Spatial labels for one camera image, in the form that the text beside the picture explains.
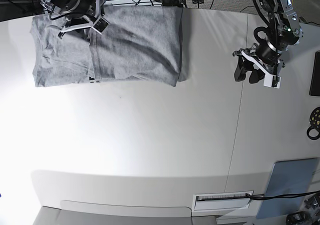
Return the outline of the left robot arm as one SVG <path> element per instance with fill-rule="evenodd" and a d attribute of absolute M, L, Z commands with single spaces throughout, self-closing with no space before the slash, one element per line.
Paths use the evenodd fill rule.
<path fill-rule="evenodd" d="M 265 87 L 278 89 L 280 71 L 285 67 L 281 55 L 300 42 L 303 31 L 291 0 L 252 1 L 265 26 L 254 29 L 256 42 L 252 46 L 233 52 L 238 58 L 234 79 L 242 82 L 250 72 L 250 84 L 263 81 Z"/>

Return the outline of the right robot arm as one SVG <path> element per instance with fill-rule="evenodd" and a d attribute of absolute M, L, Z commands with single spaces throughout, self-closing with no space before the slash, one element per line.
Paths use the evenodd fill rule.
<path fill-rule="evenodd" d="M 105 0 L 39 0 L 51 21 L 64 19 L 58 37 L 75 30 L 93 29 L 99 34 L 109 22 L 104 18 Z"/>

